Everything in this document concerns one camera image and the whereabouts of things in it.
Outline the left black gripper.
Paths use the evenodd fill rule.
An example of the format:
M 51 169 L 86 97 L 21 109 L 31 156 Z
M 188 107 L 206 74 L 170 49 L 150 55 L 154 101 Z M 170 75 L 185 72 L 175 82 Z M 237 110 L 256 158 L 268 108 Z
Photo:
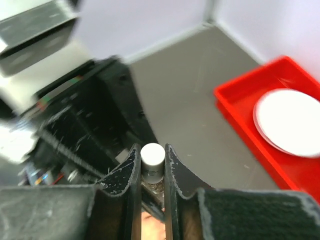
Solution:
M 27 169 L 73 172 L 72 184 L 91 184 L 118 165 L 122 151 L 157 141 L 130 67 L 118 56 L 89 60 L 36 96 L 24 113 L 39 138 Z

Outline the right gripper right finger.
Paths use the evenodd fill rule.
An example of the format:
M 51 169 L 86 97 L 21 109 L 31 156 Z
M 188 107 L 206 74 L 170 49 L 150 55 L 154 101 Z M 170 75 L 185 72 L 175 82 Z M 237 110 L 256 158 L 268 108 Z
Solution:
M 165 231 L 169 240 L 317 240 L 320 206 L 292 190 L 214 188 L 165 146 Z

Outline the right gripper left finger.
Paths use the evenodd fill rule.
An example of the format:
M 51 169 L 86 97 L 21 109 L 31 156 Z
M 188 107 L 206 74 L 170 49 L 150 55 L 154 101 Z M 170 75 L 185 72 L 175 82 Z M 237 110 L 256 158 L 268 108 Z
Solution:
M 139 240 L 141 155 L 126 159 L 96 184 L 5 186 L 0 189 L 3 240 Z

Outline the white nail polish cap brush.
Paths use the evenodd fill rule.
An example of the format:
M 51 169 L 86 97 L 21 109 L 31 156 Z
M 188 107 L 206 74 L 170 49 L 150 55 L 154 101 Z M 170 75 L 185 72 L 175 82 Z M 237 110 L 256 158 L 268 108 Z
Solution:
M 148 143 L 142 147 L 141 173 L 143 179 L 149 184 L 157 184 L 164 177 L 165 149 L 158 143 Z

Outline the glitter nail polish bottle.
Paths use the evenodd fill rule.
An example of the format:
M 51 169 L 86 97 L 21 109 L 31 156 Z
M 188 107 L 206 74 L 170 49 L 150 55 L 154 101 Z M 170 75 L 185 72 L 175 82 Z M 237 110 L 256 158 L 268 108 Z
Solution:
M 164 186 L 164 178 L 162 178 L 157 183 L 149 183 L 142 176 L 142 185 L 146 187 L 146 189 L 154 195 L 164 196 L 165 186 Z

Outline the mannequin hand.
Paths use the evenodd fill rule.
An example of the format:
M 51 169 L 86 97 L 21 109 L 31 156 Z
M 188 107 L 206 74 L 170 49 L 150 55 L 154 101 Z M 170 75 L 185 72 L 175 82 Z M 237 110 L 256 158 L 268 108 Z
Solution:
M 141 240 L 165 240 L 166 226 L 148 212 L 141 213 Z

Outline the red plastic tray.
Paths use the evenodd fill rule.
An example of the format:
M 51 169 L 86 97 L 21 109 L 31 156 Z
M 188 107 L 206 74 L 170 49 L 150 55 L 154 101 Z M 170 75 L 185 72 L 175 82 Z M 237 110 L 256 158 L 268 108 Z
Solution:
M 279 188 L 320 198 L 320 84 L 288 56 L 216 87 L 216 106 Z

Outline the upper white plate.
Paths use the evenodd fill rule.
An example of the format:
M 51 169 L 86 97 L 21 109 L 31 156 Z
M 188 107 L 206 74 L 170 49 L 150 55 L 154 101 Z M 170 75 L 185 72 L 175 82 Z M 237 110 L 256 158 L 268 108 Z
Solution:
M 320 156 L 320 101 L 298 90 L 278 88 L 253 108 L 260 134 L 277 149 L 297 157 Z

